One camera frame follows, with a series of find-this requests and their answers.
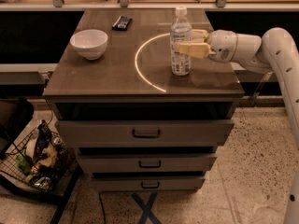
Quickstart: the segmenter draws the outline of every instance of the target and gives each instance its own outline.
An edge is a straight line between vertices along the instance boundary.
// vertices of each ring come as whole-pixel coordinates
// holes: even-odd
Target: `drawer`
[[[230,119],[155,121],[57,121],[71,147],[181,147],[223,145]]]
[[[208,171],[216,160],[215,154],[182,157],[85,157],[78,155],[84,173]]]
[[[198,190],[203,176],[144,176],[137,178],[92,178],[92,186],[98,191],[153,191],[153,190]]]

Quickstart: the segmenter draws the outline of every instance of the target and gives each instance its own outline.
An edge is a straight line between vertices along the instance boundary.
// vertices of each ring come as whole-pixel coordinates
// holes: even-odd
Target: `cable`
[[[100,201],[101,208],[102,208],[104,224],[106,224],[106,214],[105,214],[105,209],[104,209],[104,205],[103,205],[103,200],[102,200],[101,192],[99,192],[99,201]]]

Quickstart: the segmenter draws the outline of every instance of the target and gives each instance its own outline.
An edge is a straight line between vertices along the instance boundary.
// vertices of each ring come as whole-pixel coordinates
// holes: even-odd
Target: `drawer handle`
[[[156,185],[144,184],[143,182],[141,182],[141,188],[142,189],[158,189],[159,187],[160,187],[160,182],[157,182]]]
[[[153,165],[153,166],[150,166],[150,165],[142,165],[142,162],[139,161],[139,167],[140,167],[140,168],[160,168],[160,167],[161,167],[161,161],[158,162],[158,165]]]
[[[134,138],[159,138],[161,135],[161,130],[158,130],[154,135],[144,135],[144,134],[136,134],[135,129],[132,130],[132,136]]]

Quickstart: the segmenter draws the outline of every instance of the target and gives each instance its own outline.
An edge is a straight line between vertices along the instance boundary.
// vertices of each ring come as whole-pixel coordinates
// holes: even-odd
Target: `cabinet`
[[[111,30],[120,15],[133,19],[126,32]],[[44,91],[82,170],[100,191],[200,189],[243,96],[233,68],[193,59],[186,77],[173,75],[167,33],[174,9],[86,16],[107,32],[106,53],[87,61],[67,48]],[[193,28],[211,29],[203,10],[188,16]]]

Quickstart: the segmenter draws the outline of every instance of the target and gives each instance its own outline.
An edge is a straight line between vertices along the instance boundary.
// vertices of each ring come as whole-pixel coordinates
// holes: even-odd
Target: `bottle cap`
[[[185,6],[176,7],[176,16],[183,17],[187,15],[187,8]]]

